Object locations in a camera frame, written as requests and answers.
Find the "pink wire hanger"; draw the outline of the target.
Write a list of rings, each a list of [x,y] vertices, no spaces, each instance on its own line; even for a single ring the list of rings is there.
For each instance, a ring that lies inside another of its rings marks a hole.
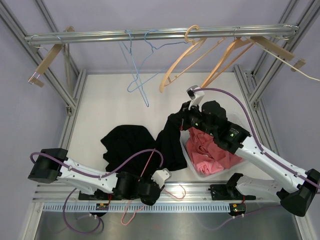
[[[146,171],[146,168],[147,168],[150,160],[152,159],[153,154],[154,154],[154,151],[151,152],[151,154],[150,154],[150,156],[149,156],[149,158],[148,158],[148,160],[147,160],[147,162],[146,162],[146,164],[145,164],[145,166],[144,166],[144,168],[143,168],[143,170],[142,170],[142,172],[141,172],[141,174],[140,174],[140,177],[142,177],[143,174],[144,174],[144,172]],[[163,189],[163,191],[164,191],[166,194],[170,195],[172,198],[180,201],[180,200],[183,200],[183,199],[186,197],[187,192],[186,192],[186,189],[185,189],[181,184],[180,184],[179,186],[180,186],[180,187],[182,188],[182,190],[183,190],[182,193],[181,193],[181,196],[177,196],[177,195],[173,194],[172,192],[168,191],[168,190],[165,189],[165,188]],[[120,223],[121,223],[123,226],[128,226],[128,225],[132,222],[132,220],[135,218],[136,214],[137,214],[138,212],[142,211],[142,210],[147,206],[146,204],[143,204],[140,208],[138,208],[137,210],[135,210],[135,211],[133,212],[132,217],[131,217],[127,222],[124,222],[124,219],[125,219],[125,217],[126,217],[126,214],[127,214],[127,212],[128,212],[128,209],[129,209],[129,207],[130,207],[130,205],[131,205],[131,202],[132,202],[131,200],[129,200],[129,201],[127,202],[127,205],[125,206],[125,210],[124,210],[123,215],[122,215],[122,217],[121,217]]]

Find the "dark pink t shirt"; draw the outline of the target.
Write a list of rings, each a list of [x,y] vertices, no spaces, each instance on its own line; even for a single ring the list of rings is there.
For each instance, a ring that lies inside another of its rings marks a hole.
[[[243,161],[241,157],[219,148],[211,135],[194,127],[190,128],[188,132],[189,139],[186,142],[186,150],[193,166],[195,163],[204,161],[218,162],[225,170]]]

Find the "black garment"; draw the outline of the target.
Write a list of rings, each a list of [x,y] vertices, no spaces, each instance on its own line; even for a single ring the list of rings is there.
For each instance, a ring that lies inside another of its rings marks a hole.
[[[103,159],[108,162],[105,170],[111,172],[117,169],[133,154],[147,149],[155,149],[163,155],[154,152],[143,174],[144,177],[152,175],[157,169],[166,168],[169,171],[178,171],[187,167],[181,143],[181,130],[175,128],[167,118],[163,130],[156,139],[148,129],[142,125],[119,125],[111,130],[100,141],[106,148]],[[117,170],[139,176],[152,152],[144,152],[135,156],[126,165]]]

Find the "light wooden hanger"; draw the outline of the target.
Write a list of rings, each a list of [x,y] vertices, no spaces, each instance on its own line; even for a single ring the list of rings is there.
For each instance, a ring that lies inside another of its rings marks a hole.
[[[170,75],[173,73],[173,70],[179,65],[179,63],[194,54],[198,49],[202,47],[202,45],[207,41],[208,37],[198,37],[199,40],[195,40],[196,37],[189,38],[189,33],[191,30],[198,31],[200,27],[196,24],[190,26],[187,31],[184,34],[184,40],[187,43],[191,43],[191,46],[185,50],[168,68],[167,72],[165,73],[164,77],[161,80],[161,83],[159,85],[159,92],[163,93],[165,87],[172,84],[175,80],[177,80],[182,74],[187,72],[190,68],[192,68],[194,65],[196,65],[200,60],[202,60],[204,57],[206,57],[210,52],[212,52],[218,45],[220,45],[223,41],[225,41],[227,38],[223,37],[220,40],[218,40],[214,46],[212,46],[209,50],[207,50],[203,55],[201,55],[199,58],[197,58],[193,63],[191,63],[188,67],[186,67],[183,71],[181,71],[178,75],[176,75],[174,78],[171,78]]]

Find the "light pink t shirt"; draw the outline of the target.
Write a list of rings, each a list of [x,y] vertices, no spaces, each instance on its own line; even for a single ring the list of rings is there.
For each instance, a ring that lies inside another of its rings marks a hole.
[[[225,168],[216,161],[201,161],[193,164],[198,173],[205,176],[213,175],[222,172]]]

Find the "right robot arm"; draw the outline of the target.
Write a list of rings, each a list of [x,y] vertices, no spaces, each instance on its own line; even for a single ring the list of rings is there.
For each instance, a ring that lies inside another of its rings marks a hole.
[[[199,130],[224,154],[245,159],[271,176],[271,180],[262,180],[234,173],[225,184],[230,198],[261,197],[280,203],[295,216],[306,215],[320,188],[319,171],[297,167],[262,146],[252,133],[229,121],[226,110],[215,100],[205,102],[202,109],[185,102],[167,121],[177,133]]]

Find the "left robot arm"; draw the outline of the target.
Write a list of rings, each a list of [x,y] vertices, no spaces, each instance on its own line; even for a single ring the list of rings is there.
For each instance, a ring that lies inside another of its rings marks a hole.
[[[28,179],[43,184],[60,181],[97,200],[111,194],[116,199],[139,199],[143,204],[152,206],[165,188],[165,182],[171,178],[171,173],[163,167],[148,176],[119,172],[117,169],[99,171],[78,163],[67,153],[63,148],[31,153],[33,168]]]

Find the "orange wooden hanger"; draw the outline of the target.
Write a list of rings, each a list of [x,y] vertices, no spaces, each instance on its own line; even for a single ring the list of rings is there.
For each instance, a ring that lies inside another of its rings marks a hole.
[[[234,41],[231,42],[231,44],[227,47],[225,52],[223,53],[221,59],[216,64],[216,66],[213,68],[211,73],[208,75],[208,77],[204,80],[204,82],[201,84],[201,88],[206,88],[209,84],[211,84],[217,77],[219,77],[227,68],[229,68],[236,60],[238,60],[246,51],[248,51],[254,44],[249,40],[241,40],[241,38],[236,38]],[[223,68],[223,64],[225,61],[231,56],[231,54],[239,49],[246,46],[246,48],[241,51],[237,56],[235,56],[227,65],[225,65]]]

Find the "pale flat wooden hanger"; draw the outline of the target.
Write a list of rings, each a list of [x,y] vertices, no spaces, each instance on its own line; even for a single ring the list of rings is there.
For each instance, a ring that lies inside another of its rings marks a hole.
[[[275,57],[277,60],[281,61],[283,64],[289,66],[291,71],[297,72],[308,79],[318,81],[318,82],[320,81],[319,78],[309,76],[300,70],[300,68],[305,64],[304,61],[302,61],[302,65],[299,65],[298,62],[295,63],[294,65],[290,64],[289,61],[292,61],[295,58],[295,55],[289,52],[288,50],[285,50],[283,47],[279,46],[278,44],[272,42],[271,40],[263,36],[251,36],[251,37],[246,37],[246,39],[249,40],[249,42],[251,42],[252,44],[259,46],[267,54]]]

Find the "left pale wooden hanger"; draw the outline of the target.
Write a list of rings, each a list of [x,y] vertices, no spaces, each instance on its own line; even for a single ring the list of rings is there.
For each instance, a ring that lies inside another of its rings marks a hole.
[[[64,73],[66,78],[66,84],[69,89],[72,89],[72,64],[71,64],[71,53],[70,53],[70,45],[68,43],[64,43],[61,37],[57,35],[52,35],[59,40],[59,43],[54,44],[50,50],[47,50],[47,55],[35,69],[35,72],[32,76],[28,78],[28,83],[31,85],[36,85],[40,88],[44,86],[44,83],[39,80],[40,75],[43,75],[50,67],[52,62],[58,56],[60,51],[62,51],[64,57]]]

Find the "white plastic basket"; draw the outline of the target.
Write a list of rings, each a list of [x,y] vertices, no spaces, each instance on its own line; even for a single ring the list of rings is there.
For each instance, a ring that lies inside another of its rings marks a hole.
[[[186,160],[188,168],[195,175],[195,177],[200,181],[205,181],[205,180],[208,180],[211,177],[219,176],[221,174],[224,174],[224,173],[230,171],[231,169],[234,169],[236,166],[242,166],[242,165],[245,164],[245,159],[242,158],[242,162],[240,162],[239,164],[234,165],[230,169],[225,169],[225,170],[223,170],[221,172],[218,172],[218,173],[215,173],[215,174],[212,174],[212,175],[206,176],[206,175],[204,175],[204,174],[202,174],[200,172],[197,172],[196,169],[194,168],[192,162],[191,162],[191,159],[190,159],[190,157],[188,155],[187,148],[186,148],[186,143],[187,143],[187,140],[189,139],[189,137],[190,137],[189,129],[181,134],[181,136],[180,136],[181,149],[182,149],[182,153],[183,153],[183,156],[184,156],[184,158]]]

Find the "front aluminium rail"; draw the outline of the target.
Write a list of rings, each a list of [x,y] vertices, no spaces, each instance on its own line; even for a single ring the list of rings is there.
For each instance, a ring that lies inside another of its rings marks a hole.
[[[219,184],[219,181],[173,181],[165,185],[158,203],[176,202],[209,202],[212,200],[210,186]],[[63,183],[39,183],[32,197],[34,203],[64,202],[74,189]]]

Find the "aluminium hanging rail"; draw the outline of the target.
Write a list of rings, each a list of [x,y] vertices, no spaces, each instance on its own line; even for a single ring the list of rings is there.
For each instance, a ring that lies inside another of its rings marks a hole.
[[[111,30],[90,32],[31,33],[24,37],[29,45],[76,44],[94,42],[182,40],[200,38],[280,37],[290,38],[300,28],[293,24]]]

